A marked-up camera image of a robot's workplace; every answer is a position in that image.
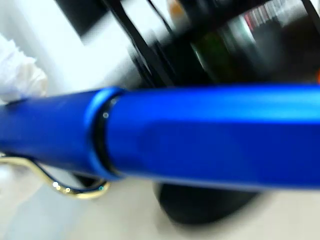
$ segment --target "white cloth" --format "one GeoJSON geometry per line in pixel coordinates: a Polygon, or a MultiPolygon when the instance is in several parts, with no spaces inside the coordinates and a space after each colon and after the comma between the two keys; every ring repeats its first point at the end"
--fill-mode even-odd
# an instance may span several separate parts
{"type": "Polygon", "coordinates": [[[47,76],[35,65],[36,60],[27,57],[0,34],[0,99],[5,102],[29,97],[44,96],[47,76]]]}
{"type": "MultiPolygon", "coordinates": [[[[34,58],[19,51],[12,40],[7,41],[0,34],[0,100],[13,102],[45,96],[47,76],[35,62],[34,58]]],[[[29,169],[0,164],[0,239],[19,205],[41,185],[41,180],[29,169]]]]}

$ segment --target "white surface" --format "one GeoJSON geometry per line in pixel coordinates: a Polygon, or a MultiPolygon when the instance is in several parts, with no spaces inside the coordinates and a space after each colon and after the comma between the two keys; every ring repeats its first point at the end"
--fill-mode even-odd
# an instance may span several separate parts
{"type": "MultiPolygon", "coordinates": [[[[154,2],[166,13],[165,0],[154,2]]],[[[144,0],[128,0],[125,8],[145,36],[165,33],[144,0]]],[[[51,94],[117,83],[131,64],[128,38],[110,15],[82,42],[53,0],[0,0],[0,32],[38,59],[51,94]]],[[[151,182],[127,179],[92,201],[44,186],[21,206],[4,239],[318,240],[319,213],[319,192],[274,192],[216,226],[191,231],[169,222],[151,182]]]]}

